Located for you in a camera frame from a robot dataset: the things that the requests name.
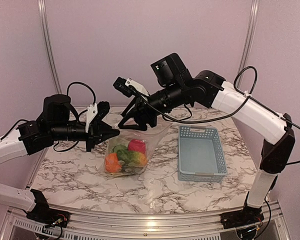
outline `gray blue plastic tray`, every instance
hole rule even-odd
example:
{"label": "gray blue plastic tray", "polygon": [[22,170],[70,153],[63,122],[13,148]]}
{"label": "gray blue plastic tray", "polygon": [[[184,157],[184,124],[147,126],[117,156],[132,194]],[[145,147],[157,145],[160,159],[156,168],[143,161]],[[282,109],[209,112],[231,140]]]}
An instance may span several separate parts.
{"label": "gray blue plastic tray", "polygon": [[220,182],[228,174],[218,130],[215,127],[179,126],[178,179]]}

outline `table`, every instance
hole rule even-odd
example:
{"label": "table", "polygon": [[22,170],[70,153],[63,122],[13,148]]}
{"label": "table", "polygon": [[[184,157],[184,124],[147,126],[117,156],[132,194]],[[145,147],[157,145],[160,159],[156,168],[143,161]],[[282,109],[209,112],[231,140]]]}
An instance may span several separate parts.
{"label": "table", "polygon": [[[123,109],[112,107],[104,121],[114,126],[122,118]],[[222,116],[213,109],[191,110],[194,120]],[[171,114],[183,118],[188,113],[175,108]],[[112,213],[196,213],[243,206],[256,167],[238,129],[231,118],[200,126],[218,129],[228,169],[220,183],[178,180],[178,124],[174,123],[142,174],[117,178],[106,175],[103,165],[107,143],[85,152],[85,143],[81,142],[68,152],[50,148],[32,188],[41,190],[49,204]]]}

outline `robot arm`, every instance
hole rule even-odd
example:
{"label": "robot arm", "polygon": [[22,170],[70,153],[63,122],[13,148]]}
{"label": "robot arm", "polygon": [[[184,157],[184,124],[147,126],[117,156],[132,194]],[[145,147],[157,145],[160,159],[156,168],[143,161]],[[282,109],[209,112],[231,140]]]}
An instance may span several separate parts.
{"label": "robot arm", "polygon": [[[158,115],[170,113],[173,108],[183,104],[193,106],[197,102],[206,108],[231,114],[246,101],[233,117],[264,137],[262,159],[243,210],[224,213],[221,222],[227,229],[255,223],[258,221],[257,218],[263,220],[261,207],[264,199],[274,186],[278,174],[285,168],[295,143],[292,126],[251,98],[247,100],[247,96],[236,91],[232,83],[214,72],[204,70],[192,78],[176,53],[153,63],[151,68],[164,89],[145,98],[133,87],[127,86],[122,81],[123,78],[118,78],[121,79],[120,82],[117,80],[113,84],[123,94],[132,90],[135,96],[121,114],[123,119],[118,126],[121,129],[145,131],[147,125],[152,128],[156,126]],[[136,124],[125,125],[131,118]],[[198,123],[198,121],[177,122]]]}
{"label": "robot arm", "polygon": [[[90,152],[95,145],[119,135],[119,130],[102,121],[110,110],[108,102],[88,106],[86,121],[79,121],[79,115],[70,104],[67,95],[56,94],[44,99],[43,112],[37,120],[28,121],[13,129],[7,136],[0,137],[0,164],[50,147],[54,141],[84,141]],[[70,112],[76,120],[69,120]],[[0,183],[0,204],[22,209],[27,218],[53,224],[60,214],[68,218],[69,213],[49,208],[41,191],[23,190]]]}

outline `clear plastic bag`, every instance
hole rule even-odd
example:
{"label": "clear plastic bag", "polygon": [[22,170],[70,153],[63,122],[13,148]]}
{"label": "clear plastic bag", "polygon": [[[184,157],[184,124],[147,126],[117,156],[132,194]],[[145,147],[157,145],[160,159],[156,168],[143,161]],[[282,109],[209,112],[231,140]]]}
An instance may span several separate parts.
{"label": "clear plastic bag", "polygon": [[147,131],[120,130],[119,136],[108,141],[104,171],[114,177],[140,174],[170,126],[170,122],[158,118],[156,127]]}

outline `pink wall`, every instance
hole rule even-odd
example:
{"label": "pink wall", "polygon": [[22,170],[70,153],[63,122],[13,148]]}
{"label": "pink wall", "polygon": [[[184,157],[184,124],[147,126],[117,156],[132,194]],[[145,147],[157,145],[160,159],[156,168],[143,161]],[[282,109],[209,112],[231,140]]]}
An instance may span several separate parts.
{"label": "pink wall", "polygon": [[[54,93],[38,3],[0,0],[0,136],[18,119],[35,119]],[[25,188],[38,155],[0,165],[0,183]],[[0,205],[0,229],[7,208]]]}
{"label": "pink wall", "polygon": [[[260,2],[249,65],[258,69],[254,97],[277,112],[289,113],[300,125],[300,0]],[[241,89],[250,88],[248,75]],[[237,124],[256,163],[263,139]],[[300,160],[300,132],[290,161]],[[300,164],[287,166],[271,195],[279,199],[292,240],[300,240]]]}
{"label": "pink wall", "polygon": [[[97,99],[130,100],[112,85],[118,76],[160,89],[150,64],[178,53],[193,76],[209,69],[233,79],[245,43],[251,1],[47,0],[51,43],[61,86],[83,81]],[[71,91],[73,103],[91,103],[88,90]]]}

